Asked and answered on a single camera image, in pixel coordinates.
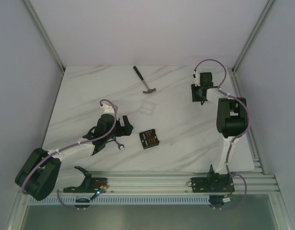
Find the black fuse box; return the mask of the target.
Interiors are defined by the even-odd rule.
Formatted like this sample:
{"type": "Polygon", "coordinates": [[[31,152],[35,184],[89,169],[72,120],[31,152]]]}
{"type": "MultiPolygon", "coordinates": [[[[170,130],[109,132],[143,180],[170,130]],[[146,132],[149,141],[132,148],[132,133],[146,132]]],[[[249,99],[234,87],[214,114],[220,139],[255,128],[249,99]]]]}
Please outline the black fuse box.
{"type": "Polygon", "coordinates": [[[158,146],[160,144],[155,129],[143,131],[139,133],[139,137],[144,150],[158,146]]]}

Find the clear fuse box cover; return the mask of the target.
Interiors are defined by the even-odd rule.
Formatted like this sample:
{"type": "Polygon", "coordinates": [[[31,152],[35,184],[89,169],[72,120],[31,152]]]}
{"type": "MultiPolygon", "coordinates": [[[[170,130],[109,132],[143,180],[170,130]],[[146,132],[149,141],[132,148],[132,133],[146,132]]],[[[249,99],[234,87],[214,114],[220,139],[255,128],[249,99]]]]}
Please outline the clear fuse box cover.
{"type": "Polygon", "coordinates": [[[144,100],[141,102],[139,107],[139,113],[142,115],[151,116],[154,114],[156,106],[156,103],[144,100]]]}

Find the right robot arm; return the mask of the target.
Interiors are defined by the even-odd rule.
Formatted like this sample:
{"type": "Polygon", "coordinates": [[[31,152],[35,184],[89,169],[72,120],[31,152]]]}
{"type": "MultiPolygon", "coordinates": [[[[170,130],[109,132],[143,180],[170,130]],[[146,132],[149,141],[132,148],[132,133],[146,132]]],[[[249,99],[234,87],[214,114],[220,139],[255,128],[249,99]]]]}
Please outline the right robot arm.
{"type": "Polygon", "coordinates": [[[208,189],[217,191],[232,183],[229,163],[238,139],[248,129],[246,99],[231,96],[214,86],[210,72],[195,72],[193,77],[192,101],[200,102],[201,105],[211,102],[217,106],[216,129],[221,135],[220,145],[206,178],[202,180],[208,189]]]}

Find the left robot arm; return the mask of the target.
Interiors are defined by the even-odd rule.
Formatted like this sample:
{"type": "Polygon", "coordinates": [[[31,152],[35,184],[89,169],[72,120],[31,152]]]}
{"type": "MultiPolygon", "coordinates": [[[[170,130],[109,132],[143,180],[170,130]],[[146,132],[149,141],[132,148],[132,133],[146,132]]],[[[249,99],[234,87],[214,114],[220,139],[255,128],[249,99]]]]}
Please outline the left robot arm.
{"type": "Polygon", "coordinates": [[[93,192],[95,178],[78,165],[78,160],[97,154],[117,137],[130,136],[133,126],[127,116],[122,118],[123,125],[111,114],[101,115],[97,125],[82,136],[76,146],[65,151],[59,150],[55,155],[52,155],[52,150],[33,150],[15,177],[15,183],[37,201],[57,190],[93,192]]]}

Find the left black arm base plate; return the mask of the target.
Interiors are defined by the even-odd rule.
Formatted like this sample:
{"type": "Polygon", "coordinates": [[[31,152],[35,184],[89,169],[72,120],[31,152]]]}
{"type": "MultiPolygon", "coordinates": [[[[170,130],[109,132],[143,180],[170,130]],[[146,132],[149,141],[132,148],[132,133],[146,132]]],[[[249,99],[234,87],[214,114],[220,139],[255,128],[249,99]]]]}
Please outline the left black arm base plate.
{"type": "Polygon", "coordinates": [[[102,188],[105,188],[108,184],[107,178],[96,177],[90,179],[84,179],[81,185],[72,186],[63,189],[64,193],[94,193],[102,188]]]}

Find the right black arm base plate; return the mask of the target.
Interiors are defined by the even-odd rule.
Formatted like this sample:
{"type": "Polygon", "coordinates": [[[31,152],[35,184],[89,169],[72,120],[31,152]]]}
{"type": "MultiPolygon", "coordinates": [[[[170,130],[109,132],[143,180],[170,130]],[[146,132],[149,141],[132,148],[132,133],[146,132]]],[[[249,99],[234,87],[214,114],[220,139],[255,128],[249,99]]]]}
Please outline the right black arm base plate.
{"type": "Polygon", "coordinates": [[[235,191],[231,177],[227,178],[207,178],[192,177],[191,187],[194,193],[232,193],[235,191]]]}

